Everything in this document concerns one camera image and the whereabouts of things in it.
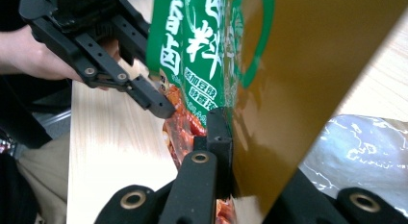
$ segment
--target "black mechanical arm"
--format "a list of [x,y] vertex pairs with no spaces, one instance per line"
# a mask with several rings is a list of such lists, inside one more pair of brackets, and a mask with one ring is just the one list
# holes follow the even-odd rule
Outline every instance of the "black mechanical arm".
[[89,87],[127,92],[144,110],[168,118],[172,104],[143,77],[129,74],[98,44],[116,38],[120,57],[145,64],[149,24],[127,0],[21,0],[33,36],[68,63]]
[[[183,159],[174,181],[157,191],[138,185],[119,190],[95,223],[218,223],[216,199],[234,193],[233,149],[225,109],[209,111],[207,136],[194,138],[193,151]],[[298,169],[262,223],[407,224],[408,220],[366,189],[344,188],[336,199],[328,197]]]

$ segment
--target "sleeve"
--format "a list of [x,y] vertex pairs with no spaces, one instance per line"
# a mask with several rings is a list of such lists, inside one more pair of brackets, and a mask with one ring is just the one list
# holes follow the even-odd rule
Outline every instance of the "sleeve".
[[20,0],[0,0],[0,31],[17,30],[25,25],[18,12]]
[[39,210],[33,190],[8,154],[0,154],[0,223],[34,223]]

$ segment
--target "metal screw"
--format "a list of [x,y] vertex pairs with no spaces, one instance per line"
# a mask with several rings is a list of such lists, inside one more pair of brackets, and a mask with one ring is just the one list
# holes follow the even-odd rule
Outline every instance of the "metal screw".
[[381,210],[377,202],[363,193],[351,194],[350,200],[356,207],[366,212],[379,212]]
[[93,68],[87,68],[87,69],[85,69],[85,74],[87,74],[87,75],[92,75],[93,73],[95,73],[95,69],[93,69]]
[[198,153],[194,154],[191,159],[196,163],[205,163],[209,160],[209,157],[206,154]]
[[117,75],[117,79],[119,79],[119,80],[125,80],[125,79],[127,79],[127,76],[126,76],[126,74],[124,74],[124,73],[120,73],[119,75]]
[[[130,197],[136,197],[137,201],[130,201]],[[123,209],[131,210],[140,207],[146,201],[146,194],[141,190],[128,192],[120,199],[120,206]]]

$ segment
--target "light wood surface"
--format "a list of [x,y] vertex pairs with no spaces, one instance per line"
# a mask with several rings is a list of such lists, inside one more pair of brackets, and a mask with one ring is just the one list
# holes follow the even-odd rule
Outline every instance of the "light wood surface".
[[[146,20],[152,0],[129,0]],[[147,74],[136,62],[120,64],[131,78]],[[74,83],[67,223],[93,223],[121,188],[157,190],[177,173],[163,140],[163,120],[142,110],[126,93]]]
[[335,114],[408,121],[408,9]]
[[[407,20],[405,29],[396,30],[396,40],[391,38],[384,46],[337,113],[408,120]],[[162,142],[162,122],[125,93],[74,85],[68,223],[93,223],[123,187],[137,184],[158,189],[175,177]]]

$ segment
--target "human hand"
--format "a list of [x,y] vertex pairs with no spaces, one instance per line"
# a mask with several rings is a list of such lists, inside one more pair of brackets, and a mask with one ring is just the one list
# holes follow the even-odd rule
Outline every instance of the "human hand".
[[[118,60],[116,40],[104,41],[101,45]],[[69,78],[82,82],[72,67],[50,51],[45,44],[33,38],[29,26],[15,32],[0,33],[0,74],[10,73],[25,73],[47,80]]]

